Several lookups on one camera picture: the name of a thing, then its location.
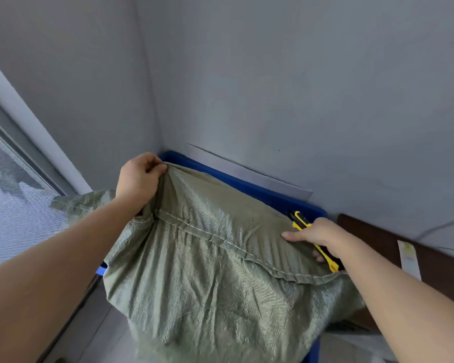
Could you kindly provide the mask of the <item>white paper label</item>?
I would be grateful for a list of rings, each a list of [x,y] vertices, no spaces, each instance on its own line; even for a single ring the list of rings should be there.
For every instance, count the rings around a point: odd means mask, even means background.
[[[422,281],[415,246],[398,239],[401,268],[415,279]]]

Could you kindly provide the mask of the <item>green woven sack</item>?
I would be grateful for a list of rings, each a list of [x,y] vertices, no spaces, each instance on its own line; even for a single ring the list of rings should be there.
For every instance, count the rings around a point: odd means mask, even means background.
[[[137,357],[155,363],[297,363],[365,303],[345,271],[291,221],[209,174],[176,164],[104,262],[106,298],[127,317]]]

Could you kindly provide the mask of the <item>blue plastic bin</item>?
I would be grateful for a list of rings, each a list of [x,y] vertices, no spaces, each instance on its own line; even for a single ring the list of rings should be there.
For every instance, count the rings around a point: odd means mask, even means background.
[[[159,155],[159,158],[169,163],[178,164],[209,174],[283,214],[286,214],[289,210],[299,210],[311,221],[320,217],[327,218],[328,216],[327,212],[318,206],[295,199],[289,195],[283,195],[279,192],[267,189],[266,187],[256,185],[250,181],[242,180],[234,175],[229,175],[226,170],[214,169],[213,164],[203,164],[199,160],[194,160],[172,150],[163,152]]]

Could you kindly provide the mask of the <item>person's right forearm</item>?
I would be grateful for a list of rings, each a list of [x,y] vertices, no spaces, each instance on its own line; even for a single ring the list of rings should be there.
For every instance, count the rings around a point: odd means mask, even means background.
[[[327,242],[399,363],[454,363],[454,301],[348,234]]]

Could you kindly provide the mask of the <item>dark brown wooden board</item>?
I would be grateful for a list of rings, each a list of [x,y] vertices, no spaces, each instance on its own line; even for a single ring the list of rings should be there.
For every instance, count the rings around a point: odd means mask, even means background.
[[[453,257],[345,214],[340,214],[336,222],[399,268],[398,240],[413,244],[422,281],[454,301]]]

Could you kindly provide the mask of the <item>person's left hand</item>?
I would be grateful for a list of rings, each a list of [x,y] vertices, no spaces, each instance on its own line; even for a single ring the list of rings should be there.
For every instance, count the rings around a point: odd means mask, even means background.
[[[165,164],[151,152],[140,154],[123,165],[116,186],[116,199],[125,204],[133,215],[156,194],[160,178],[150,177],[147,170],[156,164]]]

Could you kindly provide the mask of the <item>window with mesh screen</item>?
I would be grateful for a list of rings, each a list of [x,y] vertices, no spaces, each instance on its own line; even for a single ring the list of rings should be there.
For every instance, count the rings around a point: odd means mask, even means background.
[[[0,264],[67,227],[55,196],[90,191],[0,70]]]

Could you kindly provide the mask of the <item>person's left forearm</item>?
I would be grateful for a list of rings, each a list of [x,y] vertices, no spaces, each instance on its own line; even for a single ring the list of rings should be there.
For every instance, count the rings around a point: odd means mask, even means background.
[[[35,363],[83,299],[97,268],[151,196],[117,195],[0,264],[0,363]]]

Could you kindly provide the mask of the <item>person's right hand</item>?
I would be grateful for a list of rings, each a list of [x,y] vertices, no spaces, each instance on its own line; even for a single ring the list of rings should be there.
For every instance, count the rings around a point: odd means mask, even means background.
[[[331,255],[343,260],[346,252],[346,241],[350,235],[343,228],[326,218],[318,218],[314,223],[301,231],[285,231],[281,234],[286,241],[307,242],[325,246]]]

